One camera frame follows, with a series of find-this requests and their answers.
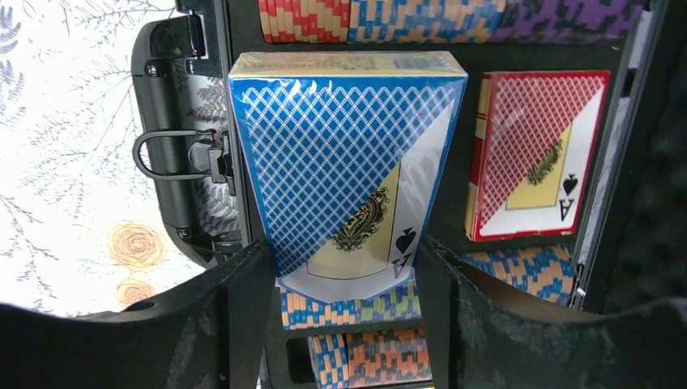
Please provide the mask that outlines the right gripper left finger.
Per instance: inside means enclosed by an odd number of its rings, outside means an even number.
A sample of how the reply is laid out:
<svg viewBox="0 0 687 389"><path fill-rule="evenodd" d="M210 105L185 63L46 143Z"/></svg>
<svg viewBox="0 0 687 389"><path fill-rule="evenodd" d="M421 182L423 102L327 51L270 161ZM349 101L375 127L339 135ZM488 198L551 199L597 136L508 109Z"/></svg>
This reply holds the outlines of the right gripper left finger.
<svg viewBox="0 0 687 389"><path fill-rule="evenodd" d="M4 388L253 388L275 274L258 239L121 312L62 318L1 307Z"/></svg>

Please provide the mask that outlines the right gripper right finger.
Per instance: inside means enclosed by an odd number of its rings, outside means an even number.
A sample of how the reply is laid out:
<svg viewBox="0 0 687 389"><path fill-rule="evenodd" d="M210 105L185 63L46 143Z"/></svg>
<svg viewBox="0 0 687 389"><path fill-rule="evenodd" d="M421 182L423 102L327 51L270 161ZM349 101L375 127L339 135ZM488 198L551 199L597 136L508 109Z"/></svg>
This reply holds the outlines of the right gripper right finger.
<svg viewBox="0 0 687 389"><path fill-rule="evenodd" d="M422 314L438 388L683 388L686 301L618 314L545 301L425 238L416 281L440 301Z"/></svg>

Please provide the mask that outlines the black poker chip case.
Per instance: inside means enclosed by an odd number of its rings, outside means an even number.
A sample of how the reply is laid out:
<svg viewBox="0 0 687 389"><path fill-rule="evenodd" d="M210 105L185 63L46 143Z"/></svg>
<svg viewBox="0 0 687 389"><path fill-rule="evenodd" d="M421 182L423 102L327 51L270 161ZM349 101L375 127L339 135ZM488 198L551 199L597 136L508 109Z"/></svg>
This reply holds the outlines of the black poker chip case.
<svg viewBox="0 0 687 389"><path fill-rule="evenodd" d="M267 335L277 249L271 236L235 254L200 228L186 197L199 181L186 156L195 129L173 117L173 64L205 51L193 10L151 22L132 51L134 90L144 132L133 147L138 168L155 185L166 229L198 259L220 263L143 302L151 334L142 346L148 373L129 388L251 388L262 360L254 344ZM302 259L339 227L406 150L403 131L381 140L337 126L314 157L305 181L309 205L289 207L288 229L301 237L288 251ZM139 160L147 147L151 160ZM429 333L434 382L442 388L683 388L686 300L663 298L599 315L542 301L469 265L428 238L420 245L420 300Z"/></svg>

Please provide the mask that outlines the blue playing card deck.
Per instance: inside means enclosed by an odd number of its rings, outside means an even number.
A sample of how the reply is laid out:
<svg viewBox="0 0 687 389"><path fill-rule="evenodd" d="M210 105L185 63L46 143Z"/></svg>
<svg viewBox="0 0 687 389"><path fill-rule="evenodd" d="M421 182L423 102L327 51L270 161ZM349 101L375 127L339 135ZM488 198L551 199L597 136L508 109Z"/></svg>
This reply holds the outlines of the blue playing card deck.
<svg viewBox="0 0 687 389"><path fill-rule="evenodd" d="M409 280L467 85L456 58L248 52L228 81L278 283L328 303Z"/></svg>

